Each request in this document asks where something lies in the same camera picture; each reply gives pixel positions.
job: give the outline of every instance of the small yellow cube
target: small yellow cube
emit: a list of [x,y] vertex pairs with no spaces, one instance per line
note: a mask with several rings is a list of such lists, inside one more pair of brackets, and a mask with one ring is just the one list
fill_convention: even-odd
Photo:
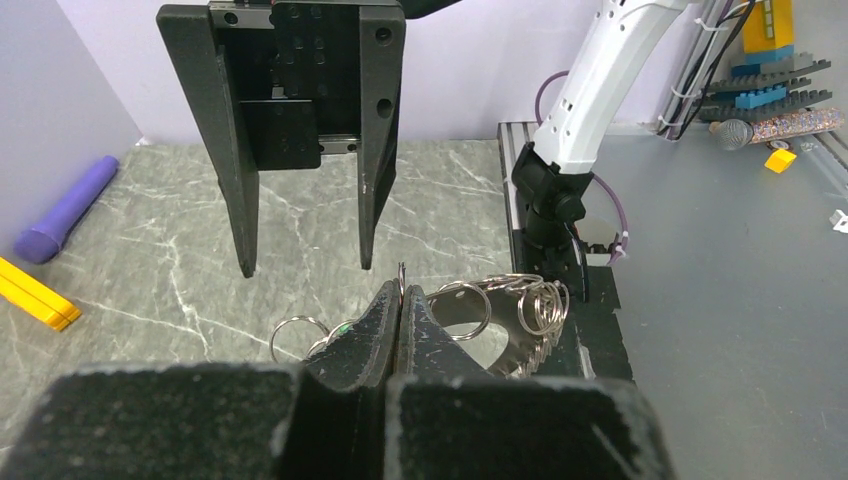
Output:
[[771,154],[768,161],[766,161],[766,168],[774,173],[783,173],[790,165],[792,165],[792,162],[794,162],[797,157],[798,155],[795,155],[789,150],[784,150],[782,148],[777,149]]

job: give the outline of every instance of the blue toy block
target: blue toy block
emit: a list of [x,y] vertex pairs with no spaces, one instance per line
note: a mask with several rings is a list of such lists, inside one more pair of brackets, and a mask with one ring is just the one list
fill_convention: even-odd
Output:
[[759,65],[761,63],[779,62],[792,55],[795,55],[795,45],[787,45],[777,50],[749,53],[745,55],[745,62],[748,65]]
[[786,87],[769,87],[736,97],[736,108],[750,110],[786,98]]
[[731,77],[745,77],[748,75],[759,75],[759,65],[736,65],[730,69]]

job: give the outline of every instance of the yellow bar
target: yellow bar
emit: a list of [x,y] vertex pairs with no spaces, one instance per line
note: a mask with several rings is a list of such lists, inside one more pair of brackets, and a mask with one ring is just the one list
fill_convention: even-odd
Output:
[[0,295],[58,332],[82,313],[71,302],[3,258],[0,258]]

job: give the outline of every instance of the white zip tie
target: white zip tie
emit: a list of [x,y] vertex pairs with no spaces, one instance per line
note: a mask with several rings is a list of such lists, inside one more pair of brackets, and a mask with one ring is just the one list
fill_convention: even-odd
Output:
[[704,20],[701,19],[701,18],[696,18],[695,23],[700,25],[701,28],[703,28],[705,32],[724,32],[724,31],[730,30],[730,28],[728,28],[728,27],[710,27],[710,26],[707,26],[707,24],[704,23]]
[[684,95],[684,94],[678,92],[677,90],[675,90],[674,87],[671,87],[671,93],[673,93],[674,96],[677,97],[677,98],[701,98],[701,90],[700,89],[698,89],[697,93]]
[[666,119],[665,119],[665,118],[663,118],[663,116],[662,116],[662,115],[660,115],[659,117],[657,117],[657,120],[659,120],[659,121],[660,121],[663,125],[665,125],[666,127],[682,127],[682,126],[683,126],[683,122],[680,122],[680,123],[668,123],[668,122],[666,121]]

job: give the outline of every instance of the screw hole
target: screw hole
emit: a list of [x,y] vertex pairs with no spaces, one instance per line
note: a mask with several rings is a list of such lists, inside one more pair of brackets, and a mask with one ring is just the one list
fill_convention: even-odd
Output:
[[381,118],[389,118],[392,115],[392,101],[384,98],[377,102],[377,115]]
[[392,43],[392,31],[388,28],[378,28],[374,37],[377,39],[377,43],[384,47]]

